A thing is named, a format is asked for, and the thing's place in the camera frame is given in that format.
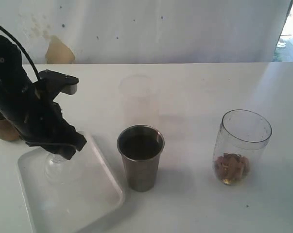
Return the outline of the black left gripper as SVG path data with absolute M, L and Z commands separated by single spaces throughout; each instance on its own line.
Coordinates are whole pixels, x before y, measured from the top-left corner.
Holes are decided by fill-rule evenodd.
M 29 147 L 70 160 L 86 144 L 85 137 L 64 120 L 59 104 L 38 92 L 30 80 L 0 81 L 0 112 Z

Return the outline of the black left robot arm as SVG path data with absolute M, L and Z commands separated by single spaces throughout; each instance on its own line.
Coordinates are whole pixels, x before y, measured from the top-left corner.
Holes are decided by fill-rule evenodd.
M 59 93 L 73 95 L 79 80 L 55 71 L 41 71 L 32 82 L 22 66 L 19 48 L 0 35 L 0 112 L 29 146 L 39 146 L 70 159 L 86 139 L 68 124 L 58 103 Z

